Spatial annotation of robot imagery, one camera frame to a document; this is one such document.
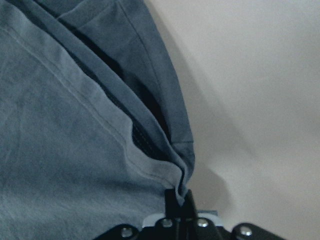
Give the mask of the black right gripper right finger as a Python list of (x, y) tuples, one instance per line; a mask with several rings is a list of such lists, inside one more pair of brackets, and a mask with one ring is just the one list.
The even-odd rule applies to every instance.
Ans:
[(192, 240), (195, 236), (195, 222), (198, 219), (192, 191), (189, 189), (181, 207), (180, 239)]

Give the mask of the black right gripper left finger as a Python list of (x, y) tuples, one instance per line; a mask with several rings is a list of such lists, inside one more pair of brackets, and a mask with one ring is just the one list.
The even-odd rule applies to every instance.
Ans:
[(181, 207), (176, 199), (176, 191), (174, 189), (166, 189), (164, 191), (165, 198), (165, 220), (164, 229), (169, 240), (181, 240), (182, 220)]

